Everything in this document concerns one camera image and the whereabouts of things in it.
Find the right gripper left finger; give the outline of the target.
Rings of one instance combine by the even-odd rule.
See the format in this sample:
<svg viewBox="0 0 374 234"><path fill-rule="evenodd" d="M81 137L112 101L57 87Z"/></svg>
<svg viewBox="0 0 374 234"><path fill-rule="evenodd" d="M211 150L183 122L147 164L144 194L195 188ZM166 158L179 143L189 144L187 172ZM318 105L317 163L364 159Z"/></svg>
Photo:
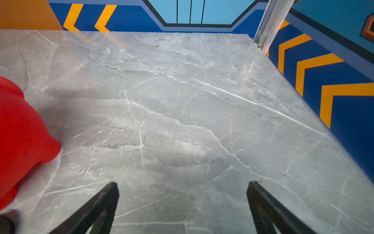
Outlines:
<svg viewBox="0 0 374 234"><path fill-rule="evenodd" d="M110 182L73 215L56 227L52 234L108 234L119 200L117 183Z"/></svg>

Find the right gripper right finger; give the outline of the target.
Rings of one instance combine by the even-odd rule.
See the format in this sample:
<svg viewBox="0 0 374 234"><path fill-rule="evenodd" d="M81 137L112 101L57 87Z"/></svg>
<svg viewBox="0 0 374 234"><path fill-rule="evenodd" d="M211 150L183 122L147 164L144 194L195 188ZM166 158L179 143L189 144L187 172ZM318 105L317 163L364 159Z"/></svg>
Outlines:
<svg viewBox="0 0 374 234"><path fill-rule="evenodd" d="M258 182L249 182L247 199L258 234L314 234Z"/></svg>

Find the red piggy bank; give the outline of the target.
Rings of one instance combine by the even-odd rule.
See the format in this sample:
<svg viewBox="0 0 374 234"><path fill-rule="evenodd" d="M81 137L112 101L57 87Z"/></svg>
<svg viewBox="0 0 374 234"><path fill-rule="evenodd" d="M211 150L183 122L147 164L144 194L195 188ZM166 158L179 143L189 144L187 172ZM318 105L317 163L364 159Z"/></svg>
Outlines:
<svg viewBox="0 0 374 234"><path fill-rule="evenodd" d="M38 163L52 161L61 144L52 138L23 91L1 78L1 209L18 193L18 183Z"/></svg>

